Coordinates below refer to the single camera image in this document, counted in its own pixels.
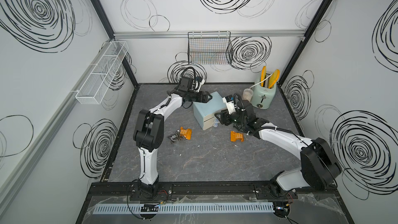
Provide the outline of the light blue drawer box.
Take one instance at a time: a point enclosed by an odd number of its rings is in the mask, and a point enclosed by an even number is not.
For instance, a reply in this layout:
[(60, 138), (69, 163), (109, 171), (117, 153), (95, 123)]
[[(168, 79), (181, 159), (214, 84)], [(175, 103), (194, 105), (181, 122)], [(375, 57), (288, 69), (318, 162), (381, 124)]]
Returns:
[(212, 99), (207, 103), (193, 103), (193, 113), (202, 130), (207, 130), (214, 125), (215, 113), (226, 110), (221, 95), (215, 91), (211, 93)]

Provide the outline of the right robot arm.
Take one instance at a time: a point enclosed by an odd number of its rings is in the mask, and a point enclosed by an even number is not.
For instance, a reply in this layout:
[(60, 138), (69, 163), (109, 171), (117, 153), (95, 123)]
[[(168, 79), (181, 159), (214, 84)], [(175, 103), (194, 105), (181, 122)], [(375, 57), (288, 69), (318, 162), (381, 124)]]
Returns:
[(324, 191), (337, 184), (335, 180), (343, 170), (324, 139), (305, 138), (257, 117), (251, 103), (237, 93), (222, 101), (227, 108), (215, 114), (222, 125), (232, 124), (239, 134), (273, 143), (300, 160), (299, 168), (282, 171), (271, 179), (268, 188), (273, 197), (281, 198), (303, 187)]

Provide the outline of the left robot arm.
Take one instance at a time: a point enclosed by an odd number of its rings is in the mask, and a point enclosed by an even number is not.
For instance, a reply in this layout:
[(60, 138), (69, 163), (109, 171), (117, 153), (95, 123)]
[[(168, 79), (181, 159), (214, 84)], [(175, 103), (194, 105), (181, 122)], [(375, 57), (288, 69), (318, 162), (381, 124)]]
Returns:
[(141, 171), (136, 180), (138, 190), (144, 196), (154, 199), (159, 192), (159, 173), (157, 170), (158, 148), (164, 139), (164, 123), (167, 118), (185, 103), (207, 103), (212, 96), (202, 91), (205, 79), (194, 67), (183, 69), (177, 86), (167, 92), (167, 98), (150, 110), (138, 114), (133, 140), (140, 153)]

